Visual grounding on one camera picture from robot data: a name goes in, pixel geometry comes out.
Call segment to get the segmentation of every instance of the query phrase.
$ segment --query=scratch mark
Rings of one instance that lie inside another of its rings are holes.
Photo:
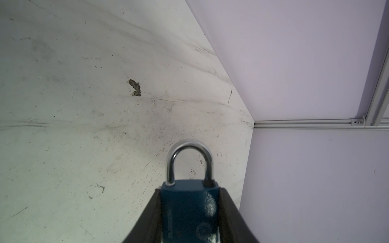
[[[251,125],[251,123],[247,122],[247,121],[244,121],[244,120],[240,120],[241,122],[244,122],[247,124],[247,126]]]
[[[52,17],[55,18],[55,16],[54,16],[52,13],[50,13],[49,11],[47,11],[46,9],[42,8],[41,6],[39,6],[38,4],[34,3],[34,2],[31,1],[31,0],[28,0],[28,1],[31,2],[32,4],[34,4],[35,6],[37,6],[38,8],[42,9],[42,10],[45,11],[46,13],[50,14]]]
[[[228,97],[228,103],[227,103],[227,105],[230,103],[231,95],[232,95],[232,89],[231,89],[231,94],[230,94],[230,96]]]
[[[154,165],[155,165],[155,161],[154,161],[153,165],[151,166],[151,168],[152,168]]]
[[[164,145],[163,145],[163,148],[159,151],[159,153],[156,155],[157,156],[157,158],[159,157],[159,155],[160,155],[160,153],[162,152],[162,151],[164,151],[165,150],[165,146],[166,146],[166,144],[167,143],[165,143]]]
[[[129,77],[129,76],[126,74],[126,72],[124,71],[124,69],[123,69],[121,66],[119,66],[119,67],[120,67],[120,69],[121,69],[121,70],[123,70],[123,72],[124,72],[124,75],[126,75],[126,76],[127,76],[127,78],[128,78],[128,79],[130,79],[130,77]]]
[[[36,116],[34,116],[33,118],[31,118],[30,120],[26,121],[26,123],[29,123],[30,121],[32,121],[33,119],[35,119]]]
[[[20,210],[19,211],[19,213],[21,213],[21,212],[23,212],[25,209],[27,209],[28,208],[28,206],[27,207],[25,207],[24,209],[22,209],[22,210]]]
[[[148,165],[148,164],[150,164],[150,162],[148,162],[147,165]],[[146,165],[146,166],[147,166],[147,165]],[[143,168],[143,170],[146,168],[146,166]],[[143,170],[142,170],[142,171],[143,171]]]
[[[98,187],[101,187],[101,188],[103,189],[103,192],[101,193],[101,194],[103,194],[103,193],[104,193],[105,187],[103,187],[102,185],[97,185],[97,186],[98,186]]]
[[[13,126],[1,126],[0,128],[15,128],[15,127],[47,127],[43,125],[13,125]]]
[[[82,224],[81,224],[80,226],[81,226],[83,229],[85,229],[85,228],[83,227],[83,225],[82,225]],[[88,234],[92,235],[91,233],[89,233],[89,232],[88,232],[88,231],[85,229],[85,234],[86,234],[86,233],[88,233]]]
[[[190,43],[193,47],[194,47],[194,50],[195,51],[198,51],[198,52],[205,52],[205,53],[209,53],[211,55],[214,55],[215,56],[215,53],[213,53],[211,50],[208,50],[208,49],[205,49],[204,47],[198,47],[196,45],[193,45],[192,43]]]
[[[147,98],[146,99],[151,99],[151,100],[164,100],[164,99],[158,99],[158,98]],[[169,102],[178,102],[178,103],[184,103],[184,101],[174,101],[174,100],[164,100],[164,101],[169,101]]]
[[[27,207],[25,207],[24,209],[20,210],[18,213],[16,213],[16,214],[12,215],[11,217],[9,217],[9,218],[7,218],[7,219],[5,219],[5,220],[1,221],[0,223],[4,222],[4,221],[6,221],[6,220],[9,220],[9,219],[10,219],[10,218],[12,218],[13,216],[16,216],[16,215],[18,215],[19,213],[23,212],[23,211],[24,211],[25,209],[27,209],[27,208],[28,208],[28,206],[27,206]]]

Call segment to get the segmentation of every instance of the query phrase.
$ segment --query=white floor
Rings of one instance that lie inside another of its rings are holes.
[[[183,138],[239,206],[254,122],[183,0],[2,0],[0,28],[0,242],[121,242]]]

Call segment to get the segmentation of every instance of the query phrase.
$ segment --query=metal frame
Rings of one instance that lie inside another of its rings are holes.
[[[379,126],[366,126],[364,119],[255,121],[254,128],[389,130],[389,119],[382,121]]]
[[[386,53],[384,66],[382,67],[377,86],[366,115],[367,126],[378,126],[389,104],[389,52]]]
[[[361,119],[255,121],[254,128],[389,130],[389,118],[382,118],[388,105],[389,51],[387,48],[384,65],[366,117],[363,116]]]

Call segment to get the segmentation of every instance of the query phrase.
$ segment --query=lavender wall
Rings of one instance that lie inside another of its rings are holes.
[[[389,132],[254,129],[240,212],[261,243],[388,242]]]
[[[385,0],[186,1],[254,120],[365,112]]]

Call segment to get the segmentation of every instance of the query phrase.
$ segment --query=white wall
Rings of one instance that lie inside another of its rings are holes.
[[[183,0],[4,0],[0,29],[0,243],[121,242],[183,138],[239,206],[254,121]]]
[[[240,212],[261,243],[388,242],[389,132],[255,129]]]

